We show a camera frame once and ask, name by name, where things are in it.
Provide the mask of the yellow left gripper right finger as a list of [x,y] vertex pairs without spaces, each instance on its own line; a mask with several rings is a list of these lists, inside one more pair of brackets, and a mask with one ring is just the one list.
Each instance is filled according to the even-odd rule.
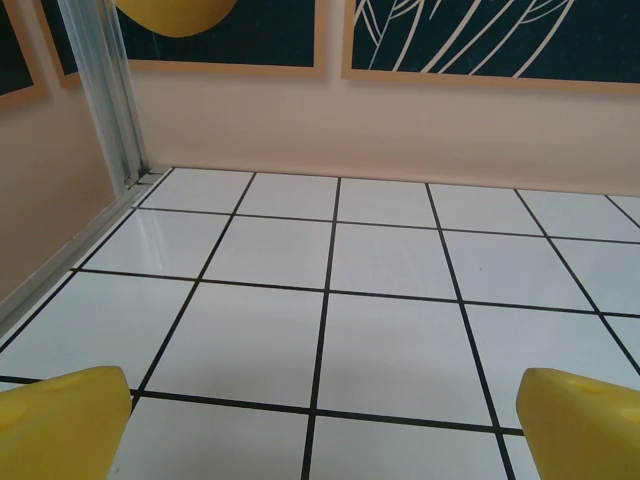
[[516,411],[542,479],[637,479],[639,392],[549,368],[525,371]]

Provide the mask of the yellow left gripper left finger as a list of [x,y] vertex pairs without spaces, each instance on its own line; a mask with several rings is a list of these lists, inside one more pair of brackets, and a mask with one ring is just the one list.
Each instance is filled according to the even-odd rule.
[[105,479],[131,415],[126,377],[93,367],[1,393],[3,479]]

